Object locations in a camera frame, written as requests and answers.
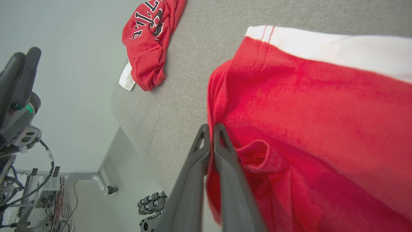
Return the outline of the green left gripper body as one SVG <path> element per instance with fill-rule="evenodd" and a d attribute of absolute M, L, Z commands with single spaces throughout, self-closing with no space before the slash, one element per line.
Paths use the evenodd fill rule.
<path fill-rule="evenodd" d="M 32 93 L 24 107 L 12 103 L 5 122 L 0 127 L 0 154 L 26 153 L 40 141 L 41 129 L 32 125 L 32 121 L 41 106 L 37 94 Z"/>

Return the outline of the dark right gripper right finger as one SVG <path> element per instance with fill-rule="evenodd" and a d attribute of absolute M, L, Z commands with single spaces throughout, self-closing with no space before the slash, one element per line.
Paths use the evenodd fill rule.
<path fill-rule="evenodd" d="M 215 166 L 220 178 L 223 232 L 268 232 L 225 126 L 213 132 Z"/>

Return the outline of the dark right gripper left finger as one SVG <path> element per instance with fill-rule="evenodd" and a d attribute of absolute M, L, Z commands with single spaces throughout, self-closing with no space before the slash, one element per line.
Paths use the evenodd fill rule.
<path fill-rule="evenodd" d="M 204 176 L 210 152 L 210 129 L 207 124 L 203 124 L 194 138 L 154 232 L 202 231 Z"/>

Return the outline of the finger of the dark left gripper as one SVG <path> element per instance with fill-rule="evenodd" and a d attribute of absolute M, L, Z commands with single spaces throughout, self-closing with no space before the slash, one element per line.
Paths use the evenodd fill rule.
<path fill-rule="evenodd" d="M 26 55 L 16 52 L 0 72 L 0 129 L 13 103 L 14 93 L 22 77 L 25 63 Z"/>
<path fill-rule="evenodd" d="M 29 104 L 40 56 L 41 50 L 38 47 L 30 48 L 25 54 L 25 63 L 19 71 L 20 80 L 13 95 L 13 103 L 22 107 Z"/>

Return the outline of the red shorts with white band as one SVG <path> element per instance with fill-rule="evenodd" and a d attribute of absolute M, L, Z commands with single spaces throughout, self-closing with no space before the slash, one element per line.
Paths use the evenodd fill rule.
<path fill-rule="evenodd" d="M 412 232 L 412 38 L 251 26 L 207 97 L 269 232 Z"/>

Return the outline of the red and white jersey shirt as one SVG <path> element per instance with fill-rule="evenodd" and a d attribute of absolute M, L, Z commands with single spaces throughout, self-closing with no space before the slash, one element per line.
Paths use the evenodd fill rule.
<path fill-rule="evenodd" d="M 136 8 L 123 28 L 131 77 L 143 91 L 151 91 L 166 78 L 166 52 L 185 6 L 186 0 L 148 0 Z"/>

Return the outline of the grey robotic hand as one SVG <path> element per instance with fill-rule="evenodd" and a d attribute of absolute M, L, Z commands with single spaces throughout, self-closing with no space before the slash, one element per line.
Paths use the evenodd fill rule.
<path fill-rule="evenodd" d="M 169 198 L 164 191 L 156 192 L 138 201 L 138 214 L 148 215 L 161 212 Z"/>

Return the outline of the black grey device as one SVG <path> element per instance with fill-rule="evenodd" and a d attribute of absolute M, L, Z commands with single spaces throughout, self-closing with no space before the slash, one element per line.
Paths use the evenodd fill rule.
<path fill-rule="evenodd" d="M 159 220 L 162 213 L 156 213 L 150 215 L 149 217 L 142 219 L 139 223 L 140 225 L 140 232 L 154 232 L 159 224 Z"/>

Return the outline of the white metal frame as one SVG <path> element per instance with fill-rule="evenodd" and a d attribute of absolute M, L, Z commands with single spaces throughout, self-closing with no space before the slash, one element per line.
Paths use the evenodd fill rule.
<path fill-rule="evenodd" d="M 27 181 L 25 184 L 26 189 L 23 191 L 23 195 L 30 193 L 35 190 L 39 184 L 41 184 L 47 177 L 49 173 L 44 171 L 38 171 L 38 169 L 33 170 L 17 170 L 17 174 L 26 175 Z M 80 180 L 90 180 L 94 181 L 97 187 L 107 196 L 107 186 L 117 187 L 112 176 L 106 174 L 104 170 L 98 173 L 61 173 L 60 167 L 56 167 L 53 171 L 53 175 L 50 177 L 48 182 L 39 190 L 40 194 L 44 191 L 57 192 L 62 190 L 64 185 L 67 183 L 74 183 Z"/>

